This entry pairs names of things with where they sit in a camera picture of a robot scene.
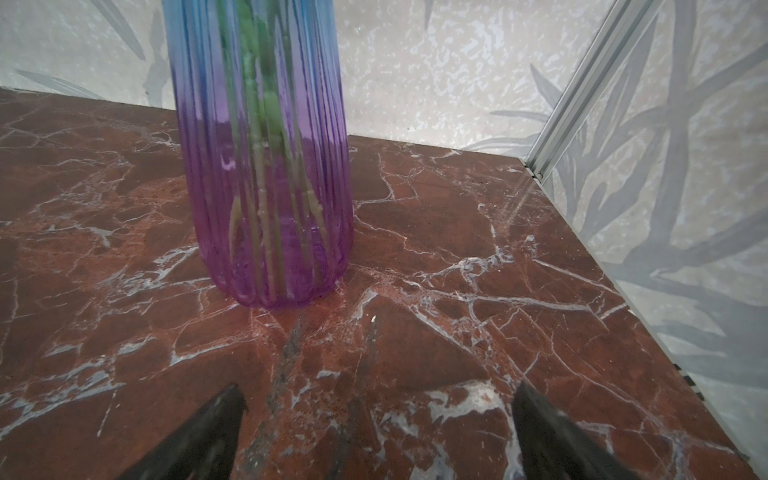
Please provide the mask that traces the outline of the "purple blue glass vase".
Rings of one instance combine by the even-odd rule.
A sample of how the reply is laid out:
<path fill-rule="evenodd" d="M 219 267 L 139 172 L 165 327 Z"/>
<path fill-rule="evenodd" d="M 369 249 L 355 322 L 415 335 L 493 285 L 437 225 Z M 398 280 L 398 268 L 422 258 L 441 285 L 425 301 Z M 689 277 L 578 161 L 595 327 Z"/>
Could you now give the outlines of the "purple blue glass vase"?
<path fill-rule="evenodd" d="M 353 244 L 351 162 L 329 1 L 163 5 L 200 255 L 248 307 L 331 291 Z"/>

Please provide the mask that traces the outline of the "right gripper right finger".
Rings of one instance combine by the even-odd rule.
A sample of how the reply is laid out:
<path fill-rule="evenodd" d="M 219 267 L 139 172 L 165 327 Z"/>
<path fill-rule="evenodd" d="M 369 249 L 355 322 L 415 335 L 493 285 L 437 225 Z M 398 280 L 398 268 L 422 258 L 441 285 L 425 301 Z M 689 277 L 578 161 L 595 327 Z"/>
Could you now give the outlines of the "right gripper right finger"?
<path fill-rule="evenodd" d="M 636 479 L 543 394 L 522 381 L 512 401 L 522 466 L 528 479 Z"/>

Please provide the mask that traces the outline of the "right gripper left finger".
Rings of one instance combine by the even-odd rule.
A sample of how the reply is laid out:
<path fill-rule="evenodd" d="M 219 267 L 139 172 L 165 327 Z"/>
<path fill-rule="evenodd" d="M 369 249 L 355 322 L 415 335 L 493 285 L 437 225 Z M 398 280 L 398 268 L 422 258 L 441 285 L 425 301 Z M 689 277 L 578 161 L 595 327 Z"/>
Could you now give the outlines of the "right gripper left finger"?
<path fill-rule="evenodd" d="M 228 479 L 247 404 L 235 383 L 223 388 L 121 479 Z"/>

